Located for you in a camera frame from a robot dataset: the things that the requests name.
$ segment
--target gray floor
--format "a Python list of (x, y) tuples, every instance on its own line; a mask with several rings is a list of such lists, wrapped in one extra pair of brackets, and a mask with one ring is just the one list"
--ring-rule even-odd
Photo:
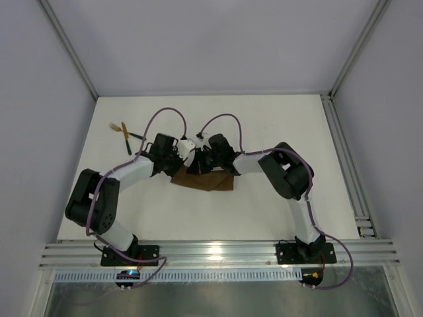
[[(347, 272), (327, 268), (322, 285), (341, 281)], [(125, 293), (114, 289), (104, 283), (56, 284), (45, 316), (398, 316), (382, 267), (356, 268), (350, 282), (332, 291), (304, 289), (295, 281), (150, 284)], [(94, 304), (72, 303), (97, 300), (110, 290)]]

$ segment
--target utensil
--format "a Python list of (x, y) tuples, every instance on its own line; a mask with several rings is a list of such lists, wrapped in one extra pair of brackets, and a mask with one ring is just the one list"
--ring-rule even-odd
[[(108, 124), (108, 126), (111, 127), (116, 132), (123, 132), (124, 131), (124, 130), (122, 130), (122, 128), (119, 125), (116, 125), (113, 122), (110, 122)], [(143, 139), (143, 137), (138, 135), (138, 134), (135, 134), (135, 133), (132, 133), (132, 132), (128, 132), (128, 134), (133, 136), (133, 137), (136, 137), (137, 139), (140, 139), (140, 140)]]
[(126, 143), (126, 149), (128, 150), (128, 154), (132, 155), (130, 143), (128, 139), (130, 138), (130, 135), (128, 133), (128, 130), (126, 129), (126, 125), (122, 122), (122, 129), (124, 130), (124, 136), (125, 136), (125, 143)]

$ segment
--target folded cloth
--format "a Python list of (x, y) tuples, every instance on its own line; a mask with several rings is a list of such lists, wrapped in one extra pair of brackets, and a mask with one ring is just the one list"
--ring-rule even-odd
[(224, 170), (214, 170), (207, 174), (187, 174), (186, 166), (183, 166), (173, 176), (171, 183), (196, 188), (197, 190), (233, 190), (233, 175)]

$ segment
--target robotic arm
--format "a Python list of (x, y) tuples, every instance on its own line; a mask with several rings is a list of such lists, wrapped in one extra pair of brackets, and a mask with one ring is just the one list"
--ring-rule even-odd
[[(309, 185), (309, 175), (301, 161), (293, 155), (276, 151), (257, 155), (235, 152), (222, 134), (208, 140), (204, 140), (202, 135), (197, 136), (202, 139), (203, 145), (208, 141), (209, 146), (197, 147), (189, 139), (178, 140), (157, 134), (154, 143), (147, 145), (147, 149), (150, 145), (148, 151), (143, 151), (133, 164), (115, 171), (104, 181), (95, 202), (90, 229), (129, 257), (139, 258), (137, 237), (116, 220), (119, 193), (160, 172), (173, 177), (188, 155), (195, 151), (194, 160), (187, 170), (191, 174), (205, 174), (215, 168), (222, 168), (236, 176), (264, 172), (277, 193), (288, 200), (296, 227), (296, 252), (301, 262), (316, 263), (316, 257), (320, 256), (325, 245), (325, 237), (315, 229), (308, 215), (304, 193)], [(276, 147), (294, 152), (287, 143)], [(67, 204), (66, 217), (82, 227), (87, 224), (92, 194), (102, 175), (104, 173), (89, 169), (82, 171)], [(122, 265), (131, 264), (121, 257), (116, 258)]]

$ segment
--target brown cloth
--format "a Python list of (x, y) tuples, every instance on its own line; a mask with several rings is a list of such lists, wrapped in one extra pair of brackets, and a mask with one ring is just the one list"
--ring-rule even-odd
[(226, 173), (224, 170), (215, 170), (207, 174), (187, 174), (186, 166), (179, 169), (172, 178), (171, 183), (196, 188), (197, 190), (233, 190), (233, 175)]

